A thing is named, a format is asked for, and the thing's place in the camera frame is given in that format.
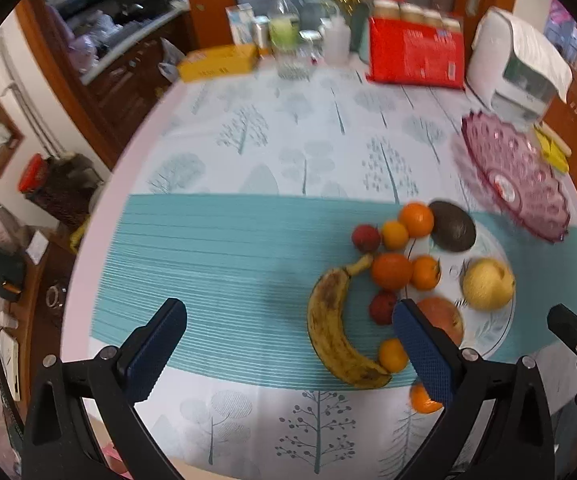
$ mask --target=white wall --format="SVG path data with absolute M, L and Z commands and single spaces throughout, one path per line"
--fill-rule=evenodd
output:
M 2 23 L 0 34 L 3 35 L 6 41 L 12 61 L 31 100 L 40 111 L 51 131 L 53 131 L 66 150 L 81 153 L 90 158 L 96 171 L 102 179 L 106 180 L 109 175 L 108 168 L 82 137 L 82 134 L 53 94 L 35 62 L 14 12 Z M 26 200 L 17 191 L 17 183 L 29 159 L 35 153 L 46 154 L 12 93 L 9 91 L 5 95 L 1 95 L 9 82 L 9 77 L 0 58 L 0 101 L 25 137 L 0 178 L 0 203 L 24 223 L 55 227 L 57 221 L 51 215 Z
M 552 0 L 515 0 L 513 14 L 543 32 Z

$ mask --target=plate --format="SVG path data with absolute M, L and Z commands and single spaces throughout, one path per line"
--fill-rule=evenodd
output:
M 501 346 L 510 330 L 515 312 L 515 295 L 504 307 L 493 312 L 481 312 L 471 308 L 462 294 L 462 277 L 468 266 L 480 258 L 495 258 L 510 267 L 501 244 L 479 222 L 475 222 L 477 238 L 475 244 L 463 253 L 449 253 L 433 243 L 430 237 L 417 238 L 409 242 L 406 255 L 414 260 L 422 254 L 430 254 L 439 260 L 442 277 L 433 290 L 422 292 L 409 285 L 404 297 L 419 301 L 431 296 L 443 296 L 457 305 L 463 319 L 463 341 L 460 348 L 473 348 L 479 355 L 490 358 Z
M 571 221 L 553 169 L 524 134 L 482 112 L 462 118 L 462 135 L 479 179 L 519 225 L 549 242 L 561 242 Z

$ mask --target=glass dish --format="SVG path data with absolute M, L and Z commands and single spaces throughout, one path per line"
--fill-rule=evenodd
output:
M 479 179 L 519 225 L 560 242 L 571 221 L 561 183 L 524 134 L 482 112 L 462 118 L 462 134 Z
M 302 45 L 291 49 L 274 51 L 278 75 L 282 79 L 309 79 L 315 70 L 316 59 L 313 47 Z

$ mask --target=yellow box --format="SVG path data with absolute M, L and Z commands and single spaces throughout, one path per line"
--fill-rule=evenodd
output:
M 224 45 L 195 50 L 188 54 L 177 70 L 186 83 L 220 75 L 246 74 L 255 68 L 257 46 Z

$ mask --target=banana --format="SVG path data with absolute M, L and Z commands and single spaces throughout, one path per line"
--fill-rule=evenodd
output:
M 381 388 L 391 380 L 387 370 L 350 345 L 341 320 L 350 279 L 372 263 L 372 254 L 365 254 L 356 264 L 327 270 L 308 300 L 308 335 L 316 354 L 331 374 L 356 388 Z

